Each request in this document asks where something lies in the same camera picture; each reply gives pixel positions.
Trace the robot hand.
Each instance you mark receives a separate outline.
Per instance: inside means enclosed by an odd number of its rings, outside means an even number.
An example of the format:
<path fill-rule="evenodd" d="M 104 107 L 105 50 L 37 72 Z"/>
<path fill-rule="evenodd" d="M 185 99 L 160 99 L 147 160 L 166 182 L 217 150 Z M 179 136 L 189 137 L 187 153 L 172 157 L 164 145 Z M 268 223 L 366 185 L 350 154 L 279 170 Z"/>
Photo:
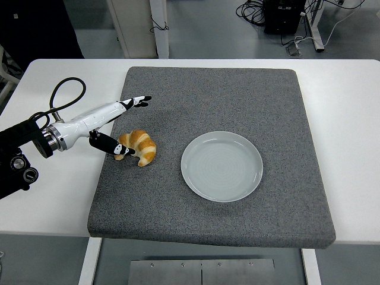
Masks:
<path fill-rule="evenodd" d="M 87 137 L 94 148 L 108 154 L 126 155 L 134 151 L 122 145 L 112 137 L 99 132 L 99 129 L 133 107 L 146 107 L 151 96 L 133 97 L 124 101 L 107 103 L 95 109 L 76 116 L 68 122 L 55 122 L 48 127 L 55 137 L 59 151 L 65 151 L 74 146 L 81 137 Z"/>

